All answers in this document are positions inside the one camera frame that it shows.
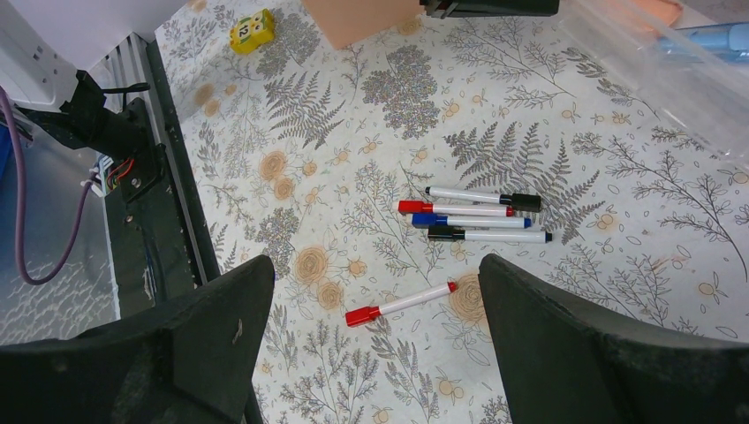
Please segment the whiteboard marker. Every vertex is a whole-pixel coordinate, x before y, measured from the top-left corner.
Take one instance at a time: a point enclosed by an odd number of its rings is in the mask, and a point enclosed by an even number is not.
[[[457,289],[458,285],[450,281],[447,284],[432,287],[431,289],[412,294],[405,298],[393,300],[392,302],[378,307],[360,307],[355,311],[346,313],[346,325],[349,327],[356,327],[361,324],[366,324],[374,321],[380,315],[392,314],[393,312],[418,305],[419,303],[424,303],[428,300],[441,298]]]
[[[548,243],[551,241],[551,233],[545,231],[471,231],[449,226],[429,227],[427,237],[441,241],[472,240],[501,241],[504,243]]]
[[[515,210],[525,212],[541,212],[541,197],[532,194],[495,194],[471,192],[446,187],[427,187],[424,192],[430,196],[444,199],[458,199],[460,201],[478,201],[481,203],[495,203],[512,206]]]
[[[448,214],[470,216],[513,216],[511,206],[504,205],[436,205],[424,201],[397,201],[393,208],[406,214]]]
[[[408,216],[416,228],[429,228],[433,225],[453,225],[457,227],[480,228],[528,228],[531,218],[515,216],[447,216],[437,214],[413,214]]]

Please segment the black marker cap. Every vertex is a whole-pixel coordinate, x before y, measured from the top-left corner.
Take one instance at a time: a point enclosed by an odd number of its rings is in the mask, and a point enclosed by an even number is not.
[[[534,194],[500,194],[499,204],[512,206],[523,212],[541,212],[541,197]]]
[[[441,241],[465,240],[465,230],[449,225],[436,225],[429,227],[427,237],[431,240]]]

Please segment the red marker cap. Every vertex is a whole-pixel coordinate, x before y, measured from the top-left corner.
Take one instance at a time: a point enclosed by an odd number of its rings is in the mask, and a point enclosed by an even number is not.
[[[395,205],[395,210],[401,214],[431,214],[432,204],[423,201],[399,201]]]
[[[379,307],[360,307],[359,309],[346,313],[346,325],[356,327],[372,322],[380,316]]]

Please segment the clear plastic bin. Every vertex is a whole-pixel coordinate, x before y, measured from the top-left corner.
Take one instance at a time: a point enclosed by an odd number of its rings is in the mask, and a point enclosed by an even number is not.
[[[749,64],[721,61],[630,0],[563,0],[558,16],[559,27],[659,117],[749,170]],[[699,62],[667,55],[658,34]]]

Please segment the floral tablecloth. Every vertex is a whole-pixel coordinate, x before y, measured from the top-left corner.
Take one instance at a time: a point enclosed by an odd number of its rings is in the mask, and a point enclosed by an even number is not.
[[[237,56],[229,29],[262,7],[276,39]],[[157,40],[222,270],[276,266],[267,422],[510,422],[476,276],[492,252],[644,322],[749,340],[749,175],[553,19],[418,17],[335,51],[300,3],[193,0]],[[391,208],[429,185],[541,193],[529,216],[555,239],[429,242]]]

